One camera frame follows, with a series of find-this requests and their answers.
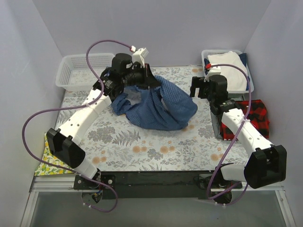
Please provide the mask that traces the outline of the red black plaid shirt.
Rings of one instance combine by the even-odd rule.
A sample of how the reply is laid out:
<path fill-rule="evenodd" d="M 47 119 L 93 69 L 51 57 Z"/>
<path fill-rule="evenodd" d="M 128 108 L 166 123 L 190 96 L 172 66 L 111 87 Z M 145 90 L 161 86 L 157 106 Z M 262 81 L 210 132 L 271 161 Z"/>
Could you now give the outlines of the red black plaid shirt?
<path fill-rule="evenodd" d="M 248 119 L 254 125 L 254 127 L 261 133 L 263 137 L 269 139 L 269 119 L 267 108 L 262 100 L 252 100 L 250 113 L 248 114 Z M 234 134 L 229 128 L 221 123 L 219 119 L 217 119 L 218 125 L 215 127 L 215 136 L 219 139 L 223 140 L 232 140 Z"/>

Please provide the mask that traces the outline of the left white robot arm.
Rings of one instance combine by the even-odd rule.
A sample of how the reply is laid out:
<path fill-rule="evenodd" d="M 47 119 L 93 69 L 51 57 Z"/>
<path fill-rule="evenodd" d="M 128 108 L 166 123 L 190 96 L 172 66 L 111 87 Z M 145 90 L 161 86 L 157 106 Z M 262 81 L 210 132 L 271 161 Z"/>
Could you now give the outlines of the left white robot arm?
<path fill-rule="evenodd" d="M 132 55 L 116 54 L 111 67 L 97 76 L 98 80 L 83 103 L 84 107 L 77 110 L 57 130 L 50 129 L 46 134 L 51 154 L 84 176 L 84 183 L 90 189 L 98 188 L 101 178 L 97 175 L 98 169 L 79 147 L 80 141 L 91 124 L 123 93 L 125 87 L 150 89 L 160 86 L 149 64 L 145 62 L 147 54 L 145 48 L 137 50 Z"/>

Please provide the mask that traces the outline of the navy blue folded shirt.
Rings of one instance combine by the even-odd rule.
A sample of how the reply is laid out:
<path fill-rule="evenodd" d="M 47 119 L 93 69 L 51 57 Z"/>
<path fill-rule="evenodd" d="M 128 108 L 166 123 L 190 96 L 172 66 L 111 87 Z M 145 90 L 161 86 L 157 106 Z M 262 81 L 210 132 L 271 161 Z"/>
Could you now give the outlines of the navy blue folded shirt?
<path fill-rule="evenodd" d="M 250 81 L 250 73 L 248 68 L 248 57 L 246 53 L 237 53 L 228 51 L 221 54 L 204 53 L 204 67 L 211 64 L 231 64 L 242 69 Z M 249 84 L 244 75 L 233 67 L 221 66 L 221 75 L 227 79 L 228 92 L 244 92 L 249 90 Z"/>

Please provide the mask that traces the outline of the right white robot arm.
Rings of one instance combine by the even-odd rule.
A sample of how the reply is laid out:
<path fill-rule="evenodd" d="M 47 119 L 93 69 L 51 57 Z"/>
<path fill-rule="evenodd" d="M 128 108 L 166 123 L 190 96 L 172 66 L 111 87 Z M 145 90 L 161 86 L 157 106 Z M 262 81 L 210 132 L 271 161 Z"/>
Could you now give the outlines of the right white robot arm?
<path fill-rule="evenodd" d="M 209 80 L 193 77 L 190 96 L 209 101 L 211 112 L 221 118 L 234 137 L 245 148 L 249 159 L 244 165 L 219 165 L 214 176 L 215 184 L 227 187 L 231 181 L 246 182 L 253 189 L 282 182 L 286 178 L 287 152 L 282 145 L 274 145 L 245 119 L 240 106 L 228 97 L 227 79 L 222 75 L 211 76 Z"/>

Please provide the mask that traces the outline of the right white plastic basket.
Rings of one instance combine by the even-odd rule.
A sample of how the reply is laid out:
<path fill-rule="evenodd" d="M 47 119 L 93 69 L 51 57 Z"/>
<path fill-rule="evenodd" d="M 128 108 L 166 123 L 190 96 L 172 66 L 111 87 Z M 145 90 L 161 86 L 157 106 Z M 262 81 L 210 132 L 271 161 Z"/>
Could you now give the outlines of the right white plastic basket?
<path fill-rule="evenodd" d="M 211 75 L 220 74 L 227 79 L 227 91 L 229 96 L 238 97 L 248 93 L 250 88 L 253 91 L 252 78 L 248 68 L 248 57 L 246 53 L 237 50 L 203 50 L 201 52 L 203 60 L 204 76 L 209 79 Z M 230 64 L 242 69 L 247 78 L 233 67 L 220 66 L 206 69 L 207 64 Z"/>

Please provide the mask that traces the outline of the left white plastic basket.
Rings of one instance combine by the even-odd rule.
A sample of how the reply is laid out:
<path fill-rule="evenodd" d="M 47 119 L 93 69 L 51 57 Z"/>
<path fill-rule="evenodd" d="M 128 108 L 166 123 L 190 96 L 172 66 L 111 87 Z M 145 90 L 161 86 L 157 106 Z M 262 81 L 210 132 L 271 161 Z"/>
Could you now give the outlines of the left white plastic basket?
<path fill-rule="evenodd" d="M 91 67 L 98 76 L 111 66 L 112 53 L 93 53 L 89 54 Z M 87 65 L 86 55 L 68 55 L 62 58 L 59 65 L 55 84 L 64 88 L 66 91 L 90 91 L 97 81 L 95 75 Z"/>

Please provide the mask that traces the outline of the blue checkered long sleeve shirt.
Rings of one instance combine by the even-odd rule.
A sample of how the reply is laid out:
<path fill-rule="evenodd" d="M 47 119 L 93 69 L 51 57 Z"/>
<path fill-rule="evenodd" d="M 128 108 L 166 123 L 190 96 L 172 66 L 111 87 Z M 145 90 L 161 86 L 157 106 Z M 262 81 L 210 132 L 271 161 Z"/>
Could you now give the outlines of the blue checkered long sleeve shirt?
<path fill-rule="evenodd" d="M 113 112 L 124 114 L 131 124 L 143 129 L 176 131 L 187 127 L 197 112 L 197 105 L 174 83 L 158 75 L 155 78 L 161 86 L 149 90 L 127 87 L 141 95 L 140 102 L 131 104 L 128 94 L 122 93 L 111 104 Z"/>

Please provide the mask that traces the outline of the lemon print folded cloth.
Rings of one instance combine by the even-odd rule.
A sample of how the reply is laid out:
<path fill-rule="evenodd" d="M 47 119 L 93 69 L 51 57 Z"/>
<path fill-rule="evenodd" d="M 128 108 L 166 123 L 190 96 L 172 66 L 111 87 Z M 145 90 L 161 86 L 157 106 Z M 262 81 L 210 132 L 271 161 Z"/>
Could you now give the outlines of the lemon print folded cloth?
<path fill-rule="evenodd" d="M 64 164 L 61 160 L 51 154 L 46 134 L 44 135 L 44 138 L 45 149 L 43 152 L 42 160 L 50 164 L 61 166 L 63 168 L 50 166 L 41 162 L 36 168 L 34 176 L 72 174 L 71 168 L 67 164 Z"/>

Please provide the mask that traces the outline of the aluminium frame rail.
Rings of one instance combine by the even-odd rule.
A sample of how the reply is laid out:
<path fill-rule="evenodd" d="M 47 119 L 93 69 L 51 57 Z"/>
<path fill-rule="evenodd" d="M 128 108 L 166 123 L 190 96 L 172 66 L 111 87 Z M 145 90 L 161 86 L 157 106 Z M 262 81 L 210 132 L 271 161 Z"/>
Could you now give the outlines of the aluminium frame rail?
<path fill-rule="evenodd" d="M 80 192 L 75 190 L 74 175 L 35 176 L 30 186 L 30 192 Z"/>

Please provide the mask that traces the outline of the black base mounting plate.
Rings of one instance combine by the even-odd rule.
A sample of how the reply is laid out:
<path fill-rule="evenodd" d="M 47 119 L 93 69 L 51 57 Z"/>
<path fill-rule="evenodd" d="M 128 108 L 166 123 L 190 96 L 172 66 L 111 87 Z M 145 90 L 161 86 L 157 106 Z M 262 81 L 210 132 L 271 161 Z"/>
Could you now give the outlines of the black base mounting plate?
<path fill-rule="evenodd" d="M 95 177 L 115 190 L 120 199 L 206 199 L 213 171 L 115 171 Z"/>

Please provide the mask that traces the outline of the white plastic basket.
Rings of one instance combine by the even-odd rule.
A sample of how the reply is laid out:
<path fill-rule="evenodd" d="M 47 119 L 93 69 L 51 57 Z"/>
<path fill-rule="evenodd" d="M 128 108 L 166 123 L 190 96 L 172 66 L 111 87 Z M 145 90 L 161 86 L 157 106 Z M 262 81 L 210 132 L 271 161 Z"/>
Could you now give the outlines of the white plastic basket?
<path fill-rule="evenodd" d="M 238 97 L 248 93 L 250 88 L 253 91 L 252 78 L 248 68 L 248 57 L 246 53 L 237 50 L 203 50 L 201 52 L 203 60 L 204 76 L 209 79 L 211 75 L 220 74 L 227 79 L 227 91 L 229 96 Z M 220 66 L 206 69 L 207 64 L 230 64 L 242 69 L 247 78 L 233 67 Z"/>
<path fill-rule="evenodd" d="M 91 67 L 98 76 L 111 66 L 112 53 L 93 53 L 89 54 Z M 87 65 L 86 55 L 68 55 L 62 58 L 59 65 L 55 84 L 64 88 L 66 91 L 90 91 L 97 81 L 95 75 Z"/>

